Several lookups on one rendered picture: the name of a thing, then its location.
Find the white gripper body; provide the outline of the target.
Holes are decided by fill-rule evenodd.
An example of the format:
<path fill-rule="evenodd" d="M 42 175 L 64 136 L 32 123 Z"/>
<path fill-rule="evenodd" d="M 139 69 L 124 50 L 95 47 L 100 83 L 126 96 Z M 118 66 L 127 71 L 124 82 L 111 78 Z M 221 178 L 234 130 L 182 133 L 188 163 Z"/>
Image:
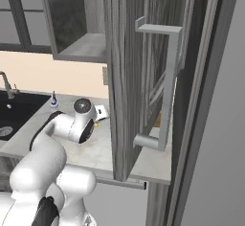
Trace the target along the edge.
<path fill-rule="evenodd" d="M 104 105 L 97 105 L 97 120 L 102 121 L 109 118 L 109 112 Z"/>

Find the grey wood cabinet door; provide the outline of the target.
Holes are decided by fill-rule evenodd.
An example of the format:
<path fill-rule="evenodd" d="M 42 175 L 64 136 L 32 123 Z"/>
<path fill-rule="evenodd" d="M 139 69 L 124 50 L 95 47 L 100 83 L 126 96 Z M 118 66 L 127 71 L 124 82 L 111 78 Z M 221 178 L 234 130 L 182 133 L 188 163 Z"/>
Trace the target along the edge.
<path fill-rule="evenodd" d="M 159 137 L 154 123 L 163 98 L 150 104 L 150 93 L 166 70 L 168 35 L 135 31 L 135 21 L 182 27 L 180 70 L 185 67 L 194 0 L 103 0 L 109 87 L 113 175 L 125 181 L 143 147 L 137 134 Z"/>

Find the tall dark grey cabinet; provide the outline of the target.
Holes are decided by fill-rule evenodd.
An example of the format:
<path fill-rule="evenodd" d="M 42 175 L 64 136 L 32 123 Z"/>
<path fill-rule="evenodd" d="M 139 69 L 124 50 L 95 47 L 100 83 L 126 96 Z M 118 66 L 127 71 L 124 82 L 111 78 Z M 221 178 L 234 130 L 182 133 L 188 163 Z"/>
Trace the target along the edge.
<path fill-rule="evenodd" d="M 171 181 L 148 187 L 145 226 L 181 226 L 236 0 L 194 0 L 173 106 Z"/>

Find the small bottle with blue label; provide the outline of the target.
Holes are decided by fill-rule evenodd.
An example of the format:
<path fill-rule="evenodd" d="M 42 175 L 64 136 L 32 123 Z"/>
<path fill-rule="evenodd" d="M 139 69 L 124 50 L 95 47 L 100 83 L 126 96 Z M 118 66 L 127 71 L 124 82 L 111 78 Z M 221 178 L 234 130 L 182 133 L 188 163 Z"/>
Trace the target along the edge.
<path fill-rule="evenodd" d="M 50 106 L 51 106 L 51 110 L 53 112 L 57 111 L 58 104 L 57 104 L 57 99 L 56 99 L 56 93 L 53 93 L 53 95 L 52 95 L 52 101 L 50 103 Z"/>

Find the orange brown object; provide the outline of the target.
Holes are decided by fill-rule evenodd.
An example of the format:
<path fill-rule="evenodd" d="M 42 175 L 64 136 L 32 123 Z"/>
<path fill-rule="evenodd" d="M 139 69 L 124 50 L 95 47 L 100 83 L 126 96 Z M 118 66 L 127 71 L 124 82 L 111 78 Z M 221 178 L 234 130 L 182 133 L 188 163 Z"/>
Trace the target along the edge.
<path fill-rule="evenodd" d="M 158 117 L 154 123 L 154 127 L 160 127 L 160 125 L 161 125 L 161 114 L 162 114 L 162 110 L 160 110 L 160 112 L 158 114 Z"/>

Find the black sink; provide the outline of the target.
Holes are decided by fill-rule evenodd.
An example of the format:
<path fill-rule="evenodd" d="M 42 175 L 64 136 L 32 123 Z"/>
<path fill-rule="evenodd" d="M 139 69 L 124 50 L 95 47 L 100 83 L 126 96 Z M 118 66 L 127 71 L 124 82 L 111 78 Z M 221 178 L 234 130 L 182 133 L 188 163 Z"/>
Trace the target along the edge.
<path fill-rule="evenodd" d="M 20 93 L 9 99 L 7 92 L 0 90 L 0 141 L 8 141 L 50 97 Z"/>

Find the grey metal tap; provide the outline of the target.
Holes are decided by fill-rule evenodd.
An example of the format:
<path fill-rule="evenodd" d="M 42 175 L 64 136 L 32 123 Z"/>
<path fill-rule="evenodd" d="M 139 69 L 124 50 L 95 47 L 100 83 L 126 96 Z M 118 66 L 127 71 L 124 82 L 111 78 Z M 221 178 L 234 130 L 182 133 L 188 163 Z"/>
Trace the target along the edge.
<path fill-rule="evenodd" d="M 0 76 L 3 78 L 5 88 L 6 88 L 6 91 L 8 94 L 8 98 L 13 99 L 16 95 L 18 95 L 20 93 L 20 90 L 17 88 L 14 88 L 14 89 L 11 88 L 11 85 L 8 81 L 8 78 L 3 71 L 0 71 Z"/>

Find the dark framed window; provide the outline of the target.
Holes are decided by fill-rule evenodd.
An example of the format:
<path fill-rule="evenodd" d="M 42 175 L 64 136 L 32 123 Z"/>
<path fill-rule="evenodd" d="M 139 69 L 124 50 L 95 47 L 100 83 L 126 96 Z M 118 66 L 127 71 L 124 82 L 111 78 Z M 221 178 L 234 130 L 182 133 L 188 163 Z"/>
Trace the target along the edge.
<path fill-rule="evenodd" d="M 51 53 L 41 0 L 0 0 L 0 51 Z"/>

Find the grey wood wall cabinet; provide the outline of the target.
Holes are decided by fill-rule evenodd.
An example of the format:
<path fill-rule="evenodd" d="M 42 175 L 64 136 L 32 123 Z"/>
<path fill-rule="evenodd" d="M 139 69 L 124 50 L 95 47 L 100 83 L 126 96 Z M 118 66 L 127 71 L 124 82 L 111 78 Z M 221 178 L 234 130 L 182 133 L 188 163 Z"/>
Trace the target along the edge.
<path fill-rule="evenodd" d="M 42 0 L 53 58 L 106 62 L 103 0 Z"/>

